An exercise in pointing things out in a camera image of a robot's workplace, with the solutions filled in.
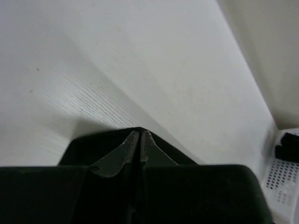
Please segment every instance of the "black object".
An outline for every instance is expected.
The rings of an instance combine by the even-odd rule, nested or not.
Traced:
[[[0,168],[1,223],[272,223],[245,166],[199,166],[143,128],[72,141],[57,167]]]
[[[299,162],[299,136],[285,133],[280,143],[281,145],[275,146],[275,158]]]

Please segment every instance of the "black plastic object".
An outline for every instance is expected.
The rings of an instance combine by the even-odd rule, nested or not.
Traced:
[[[1,223],[272,223],[248,168],[199,166],[143,128],[75,139],[57,167],[0,168],[0,202]]]
[[[285,133],[280,143],[281,145],[275,146],[275,158],[299,162],[299,136]]]

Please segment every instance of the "wood grain texture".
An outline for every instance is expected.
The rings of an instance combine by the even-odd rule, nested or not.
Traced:
[[[215,1],[0,5],[1,165],[143,126],[198,163],[262,173],[276,126]]]

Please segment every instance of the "white surface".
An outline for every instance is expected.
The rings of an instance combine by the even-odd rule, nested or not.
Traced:
[[[280,129],[299,126],[299,1],[218,0]]]
[[[2,1],[0,30],[1,165],[143,126],[261,177],[276,126],[216,1]]]
[[[276,159],[274,152],[275,146],[280,145],[286,132],[299,135],[299,128],[285,129],[277,133],[262,188],[274,223],[299,224],[299,163]]]

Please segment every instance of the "white wall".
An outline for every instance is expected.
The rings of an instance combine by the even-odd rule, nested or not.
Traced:
[[[299,1],[219,3],[278,127],[298,127]]]
[[[143,126],[261,175],[276,126],[216,1],[3,1],[0,30],[1,165]]]

